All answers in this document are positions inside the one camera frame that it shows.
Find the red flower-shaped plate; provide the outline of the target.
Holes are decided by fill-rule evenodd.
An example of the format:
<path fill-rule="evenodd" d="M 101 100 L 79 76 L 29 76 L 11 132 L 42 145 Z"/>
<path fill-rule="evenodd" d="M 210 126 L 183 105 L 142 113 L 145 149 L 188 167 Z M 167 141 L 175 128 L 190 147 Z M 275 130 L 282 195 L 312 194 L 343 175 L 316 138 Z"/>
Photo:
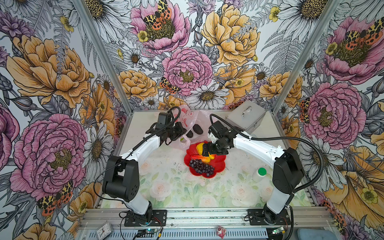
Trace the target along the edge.
<path fill-rule="evenodd" d="M 189 167 L 191 156 L 192 155 L 199 155 L 197 150 L 196 150 L 196 146 L 198 144 L 199 143 L 190 145 L 190 147 L 186 151 L 186 155 L 184 157 L 184 163 L 185 163 L 185 165 L 187 167 Z M 194 176 L 204 177 L 204 178 L 207 178 L 207 179 L 211 179 L 211 178 L 214 178 L 216 176 L 216 174 L 221 173 L 222 171 L 224 171 L 224 169 L 226 168 L 226 163 L 225 163 L 226 156 L 218 156 L 218 155 L 214 155 L 214 156 L 215 156 L 215 158 L 213 160 L 211 160 L 210 163 L 209 163 L 209 165 L 211 165 L 211 166 L 213 166 L 215 168 L 214 174 L 212 176 L 206 177 L 205 175 L 200 175 L 200 174 L 196 173 L 191 167 L 189 167 L 189 170 L 190 170 L 191 174 L 194 175 Z"/>

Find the yellow bell pepper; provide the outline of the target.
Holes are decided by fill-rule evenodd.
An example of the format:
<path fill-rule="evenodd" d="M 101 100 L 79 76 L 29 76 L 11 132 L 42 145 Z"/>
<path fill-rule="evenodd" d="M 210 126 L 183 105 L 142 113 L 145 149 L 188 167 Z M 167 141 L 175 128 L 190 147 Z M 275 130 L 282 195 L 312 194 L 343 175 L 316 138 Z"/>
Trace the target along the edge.
<path fill-rule="evenodd" d="M 205 143 L 199 143 L 199 144 L 196 146 L 196 150 L 197 150 L 197 152 L 198 152 L 198 154 L 199 154 L 200 156 L 203 155 L 204 144 L 205 144 Z"/>

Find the dark brown fruit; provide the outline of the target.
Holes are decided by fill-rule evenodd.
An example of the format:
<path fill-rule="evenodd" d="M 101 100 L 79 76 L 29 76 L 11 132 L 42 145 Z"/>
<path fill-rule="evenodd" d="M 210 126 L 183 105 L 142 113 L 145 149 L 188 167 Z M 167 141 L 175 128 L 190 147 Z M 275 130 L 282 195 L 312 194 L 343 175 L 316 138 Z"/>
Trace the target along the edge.
<path fill-rule="evenodd" d="M 193 133 L 192 131 L 189 131 L 189 132 L 186 134 L 186 136 L 187 136 L 188 138 L 193 138 L 194 133 Z"/>

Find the pink plastic bag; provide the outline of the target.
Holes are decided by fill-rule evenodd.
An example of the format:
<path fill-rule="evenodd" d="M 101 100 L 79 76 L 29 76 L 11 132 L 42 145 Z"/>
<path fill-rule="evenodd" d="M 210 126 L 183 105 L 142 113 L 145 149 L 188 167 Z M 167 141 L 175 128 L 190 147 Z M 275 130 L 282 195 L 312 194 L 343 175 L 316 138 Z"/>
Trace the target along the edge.
<path fill-rule="evenodd" d="M 209 127 L 211 126 L 210 114 L 212 112 L 206 110 L 191 110 L 187 105 L 181 105 L 179 108 L 181 109 L 181 113 L 176 122 L 180 122 L 182 126 L 187 130 L 186 133 L 180 137 L 185 138 L 185 141 L 181 142 L 179 138 L 176 141 L 171 142 L 170 147 L 184 151 L 187 150 L 192 144 L 204 141 L 210 142 L 211 140 L 209 139 Z M 195 124 L 200 125 L 200 127 L 203 129 L 204 133 L 202 135 L 197 135 L 193 131 L 193 126 Z M 188 138 L 186 136 L 189 131 L 194 133 L 193 138 Z"/>

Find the dark avocado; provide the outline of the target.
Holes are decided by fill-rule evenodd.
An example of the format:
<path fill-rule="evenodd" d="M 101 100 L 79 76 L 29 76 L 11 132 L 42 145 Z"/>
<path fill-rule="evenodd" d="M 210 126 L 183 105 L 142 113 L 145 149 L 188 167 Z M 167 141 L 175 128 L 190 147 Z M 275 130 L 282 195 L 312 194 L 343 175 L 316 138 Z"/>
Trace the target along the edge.
<path fill-rule="evenodd" d="M 197 135 L 202 135 L 204 133 L 203 129 L 200 127 L 200 125 L 198 124 L 195 124 L 193 126 L 193 131 L 197 134 Z"/>

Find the dark purple grapes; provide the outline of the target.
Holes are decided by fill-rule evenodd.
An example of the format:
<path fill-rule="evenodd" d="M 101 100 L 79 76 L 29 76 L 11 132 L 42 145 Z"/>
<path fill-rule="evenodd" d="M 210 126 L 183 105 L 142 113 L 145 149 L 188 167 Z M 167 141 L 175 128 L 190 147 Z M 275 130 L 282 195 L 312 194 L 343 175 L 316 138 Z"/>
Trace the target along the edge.
<path fill-rule="evenodd" d="M 202 160 L 190 160 L 189 167 L 196 173 L 210 177 L 214 174 L 215 168 Z"/>

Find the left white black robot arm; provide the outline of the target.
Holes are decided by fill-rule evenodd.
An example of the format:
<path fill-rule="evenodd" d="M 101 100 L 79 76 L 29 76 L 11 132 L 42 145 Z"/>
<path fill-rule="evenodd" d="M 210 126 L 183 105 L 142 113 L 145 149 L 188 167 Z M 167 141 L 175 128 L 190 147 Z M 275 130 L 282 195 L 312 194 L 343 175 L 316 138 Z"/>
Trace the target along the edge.
<path fill-rule="evenodd" d="M 122 156 L 112 156 L 107 162 L 102 192 L 112 200 L 122 202 L 128 209 L 127 219 L 137 225 L 149 225 L 154 218 L 152 203 L 140 193 L 139 163 L 159 148 L 166 140 L 176 141 L 186 133 L 180 122 L 155 124 L 155 129 Z"/>

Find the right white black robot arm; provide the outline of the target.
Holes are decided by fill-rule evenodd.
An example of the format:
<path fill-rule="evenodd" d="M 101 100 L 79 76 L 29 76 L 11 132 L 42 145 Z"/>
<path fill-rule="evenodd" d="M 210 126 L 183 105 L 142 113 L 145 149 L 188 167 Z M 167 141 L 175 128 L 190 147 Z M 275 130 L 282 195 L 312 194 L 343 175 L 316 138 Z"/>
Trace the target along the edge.
<path fill-rule="evenodd" d="M 242 150 L 269 166 L 272 170 L 274 189 L 263 211 L 255 219 L 274 225 L 283 216 L 284 209 L 291 203 L 305 171 L 299 154 L 292 148 L 274 147 L 267 141 L 281 140 L 282 137 L 255 138 L 245 132 L 234 135 L 229 132 L 221 137 L 210 134 L 211 142 L 203 144 L 203 156 L 228 155 L 229 149 Z"/>

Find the silver metal box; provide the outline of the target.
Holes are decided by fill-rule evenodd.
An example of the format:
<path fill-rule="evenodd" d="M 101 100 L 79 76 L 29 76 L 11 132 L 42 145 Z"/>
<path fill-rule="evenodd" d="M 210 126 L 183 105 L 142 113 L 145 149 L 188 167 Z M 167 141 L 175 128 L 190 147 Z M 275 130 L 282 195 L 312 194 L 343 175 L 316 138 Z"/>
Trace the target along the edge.
<path fill-rule="evenodd" d="M 261 124 L 265 113 L 266 109 L 263 107 L 254 102 L 245 101 L 226 117 L 226 121 L 252 134 Z"/>

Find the white bottle green cap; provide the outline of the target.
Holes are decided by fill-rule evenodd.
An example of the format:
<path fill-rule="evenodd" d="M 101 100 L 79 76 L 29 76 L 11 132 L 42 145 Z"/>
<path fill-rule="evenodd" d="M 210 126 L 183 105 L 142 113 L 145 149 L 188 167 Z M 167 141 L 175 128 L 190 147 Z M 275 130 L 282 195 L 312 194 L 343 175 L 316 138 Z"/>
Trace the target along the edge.
<path fill-rule="evenodd" d="M 252 179 L 255 182 L 260 182 L 264 179 L 264 177 L 267 175 L 267 170 L 263 167 L 258 168 L 252 176 Z"/>

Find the small pink red object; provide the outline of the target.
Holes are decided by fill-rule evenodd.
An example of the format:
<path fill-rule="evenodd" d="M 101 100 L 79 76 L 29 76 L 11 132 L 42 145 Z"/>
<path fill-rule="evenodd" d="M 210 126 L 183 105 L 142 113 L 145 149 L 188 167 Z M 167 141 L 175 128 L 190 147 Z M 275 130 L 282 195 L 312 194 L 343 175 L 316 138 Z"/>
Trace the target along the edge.
<path fill-rule="evenodd" d="M 226 236 L 226 232 L 227 230 L 222 226 L 217 227 L 216 233 L 219 238 L 224 239 L 224 237 Z"/>

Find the green circuit board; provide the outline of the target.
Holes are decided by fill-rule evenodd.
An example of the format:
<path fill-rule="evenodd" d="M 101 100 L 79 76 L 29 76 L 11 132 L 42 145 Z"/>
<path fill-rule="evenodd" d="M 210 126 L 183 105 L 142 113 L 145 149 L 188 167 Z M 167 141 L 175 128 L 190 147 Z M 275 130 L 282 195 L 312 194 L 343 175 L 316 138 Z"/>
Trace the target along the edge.
<path fill-rule="evenodd" d="M 271 234 L 279 235 L 279 234 L 284 234 L 285 232 L 286 231 L 285 231 L 284 227 L 279 227 L 279 228 L 276 228 L 276 229 L 272 230 Z"/>

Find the blue grey cloth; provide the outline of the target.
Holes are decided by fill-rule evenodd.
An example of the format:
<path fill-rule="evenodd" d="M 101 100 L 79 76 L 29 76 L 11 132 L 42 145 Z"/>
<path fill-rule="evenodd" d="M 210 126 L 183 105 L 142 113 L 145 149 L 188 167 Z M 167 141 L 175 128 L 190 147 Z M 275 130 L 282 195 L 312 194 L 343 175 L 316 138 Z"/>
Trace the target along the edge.
<path fill-rule="evenodd" d="M 299 240 L 337 240 L 335 234 L 327 230 L 298 229 Z"/>

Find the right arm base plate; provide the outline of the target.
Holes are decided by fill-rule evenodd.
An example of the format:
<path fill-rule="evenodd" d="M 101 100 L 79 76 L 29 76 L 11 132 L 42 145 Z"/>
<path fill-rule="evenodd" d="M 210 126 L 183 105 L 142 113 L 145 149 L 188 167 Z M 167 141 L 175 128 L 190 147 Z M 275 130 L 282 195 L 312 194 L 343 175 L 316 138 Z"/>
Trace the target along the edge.
<path fill-rule="evenodd" d="M 248 209 L 247 216 L 251 226 L 287 226 L 291 224 L 287 209 L 283 209 L 279 214 L 265 209 Z"/>

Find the aluminium front rail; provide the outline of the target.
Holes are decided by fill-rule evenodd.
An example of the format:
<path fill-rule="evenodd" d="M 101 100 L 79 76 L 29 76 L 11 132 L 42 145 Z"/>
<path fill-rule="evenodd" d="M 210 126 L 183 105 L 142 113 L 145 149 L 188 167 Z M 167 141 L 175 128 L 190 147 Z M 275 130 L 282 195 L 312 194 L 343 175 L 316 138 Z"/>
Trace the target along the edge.
<path fill-rule="evenodd" d="M 293 224 L 297 228 L 335 227 L 331 215 L 325 207 L 292 207 Z M 82 222 L 80 230 L 97 229 L 105 222 L 117 228 L 121 224 L 120 216 L 125 209 L 90 209 Z M 279 226 L 256 222 L 250 224 L 246 219 L 247 208 L 171 208 L 167 212 L 166 229 L 215 229 L 224 228 L 275 228 Z"/>

